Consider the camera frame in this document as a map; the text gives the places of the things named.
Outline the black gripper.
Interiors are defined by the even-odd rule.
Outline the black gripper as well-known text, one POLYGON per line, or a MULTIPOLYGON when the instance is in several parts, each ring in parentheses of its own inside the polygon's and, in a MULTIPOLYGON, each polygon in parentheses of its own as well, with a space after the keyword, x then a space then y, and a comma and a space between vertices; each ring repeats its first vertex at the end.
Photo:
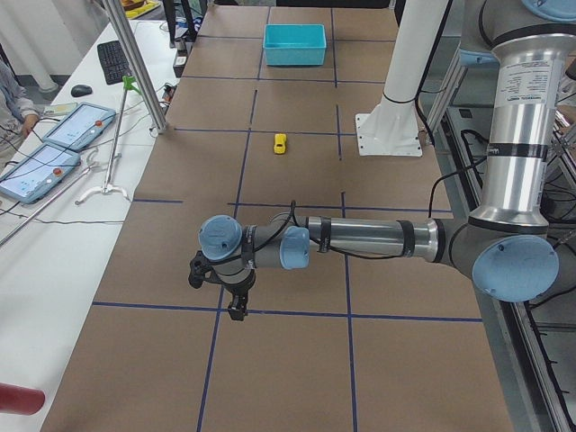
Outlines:
POLYGON ((256 270, 243 265, 217 265, 213 273, 226 291, 233 294, 227 311, 232 320, 243 320, 248 315, 248 292, 256 282, 256 270))

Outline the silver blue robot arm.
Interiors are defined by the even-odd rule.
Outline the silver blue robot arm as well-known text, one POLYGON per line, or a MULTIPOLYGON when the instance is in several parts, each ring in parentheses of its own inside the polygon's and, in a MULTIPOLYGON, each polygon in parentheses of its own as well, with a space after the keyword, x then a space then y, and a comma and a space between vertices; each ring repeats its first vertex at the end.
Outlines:
POLYGON ((218 215, 199 230, 189 284, 228 291, 229 315, 243 320, 259 267, 304 268, 312 250, 389 260, 421 257, 457 269, 482 293, 526 302, 551 288, 561 264, 546 240, 540 202, 553 136, 557 93, 575 48, 572 1, 469 1, 462 40, 499 62, 479 205, 465 220, 299 218, 241 226, 218 215))

